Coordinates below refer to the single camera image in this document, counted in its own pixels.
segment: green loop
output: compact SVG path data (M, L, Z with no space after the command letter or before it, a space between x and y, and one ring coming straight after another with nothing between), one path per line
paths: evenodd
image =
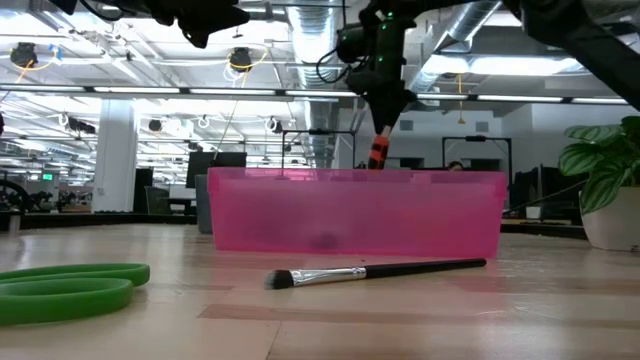
M61 279L0 285L0 325L67 321L120 310L131 302L125 279Z
M49 266L0 273L0 325L67 321L126 307L146 264Z

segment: white pot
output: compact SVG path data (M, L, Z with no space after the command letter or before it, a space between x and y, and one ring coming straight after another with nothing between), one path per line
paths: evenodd
M620 188L611 205L582 215L582 222L594 247L640 251L640 188Z

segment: silver brush ferrule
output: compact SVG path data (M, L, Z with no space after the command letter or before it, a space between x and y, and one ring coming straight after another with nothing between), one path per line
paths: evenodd
M367 269L363 267L322 270L289 270L289 272L293 278L293 286L360 280L367 277Z

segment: brush handle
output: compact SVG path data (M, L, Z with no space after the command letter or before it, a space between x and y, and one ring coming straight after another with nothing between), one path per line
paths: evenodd
M473 267L483 267L487 264L485 259L464 259L464 260L446 260L431 261L421 263L407 264L384 264L384 265L367 265L367 279L384 278L391 276L402 276L412 274L422 274L436 271L466 269Z

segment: brush bristles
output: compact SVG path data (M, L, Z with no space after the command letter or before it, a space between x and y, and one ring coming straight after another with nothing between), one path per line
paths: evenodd
M264 280L267 290L278 290L293 287L293 276L288 270L275 270L267 275Z

